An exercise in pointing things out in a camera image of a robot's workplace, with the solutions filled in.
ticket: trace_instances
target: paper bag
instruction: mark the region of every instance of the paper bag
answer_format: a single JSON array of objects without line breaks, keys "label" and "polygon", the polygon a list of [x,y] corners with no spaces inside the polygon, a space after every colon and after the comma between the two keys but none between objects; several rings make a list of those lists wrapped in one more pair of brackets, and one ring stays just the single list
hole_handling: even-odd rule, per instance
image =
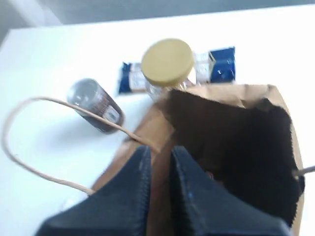
[{"label": "paper bag", "polygon": [[[294,220],[292,231],[299,235],[304,178],[287,176],[301,169],[302,161],[288,109],[275,86],[173,90],[150,108],[135,134],[160,148],[152,153],[147,235],[173,235],[168,179],[174,145],[183,145],[203,170],[244,202],[288,224]],[[139,145],[130,139],[123,142],[93,189],[107,183]]]}]

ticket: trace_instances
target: glass jar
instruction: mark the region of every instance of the glass jar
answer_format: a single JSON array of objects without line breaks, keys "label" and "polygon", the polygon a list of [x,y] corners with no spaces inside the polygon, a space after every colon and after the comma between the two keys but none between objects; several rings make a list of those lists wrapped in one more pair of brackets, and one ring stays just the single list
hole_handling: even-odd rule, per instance
[{"label": "glass jar", "polygon": [[165,39],[152,45],[141,61],[150,97],[157,100],[164,91],[196,85],[194,64],[193,52],[182,40]]}]

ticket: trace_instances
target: brown paper bag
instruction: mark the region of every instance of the brown paper bag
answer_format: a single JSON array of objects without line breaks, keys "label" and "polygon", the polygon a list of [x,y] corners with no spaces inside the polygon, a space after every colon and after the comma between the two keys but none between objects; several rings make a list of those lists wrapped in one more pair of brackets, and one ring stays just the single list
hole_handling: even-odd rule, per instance
[{"label": "brown paper bag", "polygon": [[[251,132],[257,132],[256,129],[261,133],[261,137],[264,137],[262,141],[246,138],[249,134],[252,135]],[[258,175],[268,178],[287,170],[302,168],[294,127],[291,125],[288,109],[275,86],[208,85],[189,88],[187,92],[173,90],[150,108],[134,133],[152,141],[161,150],[160,153],[152,153],[153,179],[147,223],[149,236],[173,235],[168,179],[170,151],[174,145],[185,146],[205,171],[214,173],[215,178],[222,180],[232,194],[245,202],[248,200],[248,194],[244,193],[246,190],[240,191],[238,183],[248,186],[249,191],[252,191],[253,186],[247,179],[255,179]],[[96,181],[93,189],[98,190],[107,183],[139,145],[140,143],[130,139],[123,142],[113,162]],[[264,148],[261,149],[263,145],[267,147],[266,153]],[[267,152],[273,145],[274,149],[279,150],[275,155]],[[238,147],[254,146],[259,146],[259,153],[255,156],[262,156],[259,159],[261,163],[247,166],[252,161],[243,159],[243,156],[246,156],[243,155],[245,148]],[[248,172],[249,168],[254,170],[249,175],[250,178],[244,174],[251,173]],[[281,201],[296,203],[296,193],[289,192],[291,189],[289,186],[286,188],[287,183],[280,184],[284,185],[283,190],[288,191],[280,193],[284,194],[279,196]],[[260,202],[255,205],[254,201],[250,204],[260,207]],[[303,195],[298,201],[292,225],[296,236],[299,235],[302,208]]]}]

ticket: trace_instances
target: grey floor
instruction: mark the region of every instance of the grey floor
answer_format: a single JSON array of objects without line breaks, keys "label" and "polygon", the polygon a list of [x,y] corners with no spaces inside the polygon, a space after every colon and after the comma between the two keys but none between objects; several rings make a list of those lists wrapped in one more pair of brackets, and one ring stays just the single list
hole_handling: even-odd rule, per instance
[{"label": "grey floor", "polygon": [[65,24],[315,3],[315,0],[39,0]]}]

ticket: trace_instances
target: yellow lid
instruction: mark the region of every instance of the yellow lid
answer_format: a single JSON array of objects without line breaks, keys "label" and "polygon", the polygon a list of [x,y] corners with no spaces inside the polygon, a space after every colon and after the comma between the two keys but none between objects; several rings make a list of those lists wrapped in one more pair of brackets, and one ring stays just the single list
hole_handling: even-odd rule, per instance
[{"label": "yellow lid", "polygon": [[146,51],[141,61],[141,70],[152,85],[168,87],[184,81],[193,64],[193,53],[189,45],[170,38],[157,42]]}]

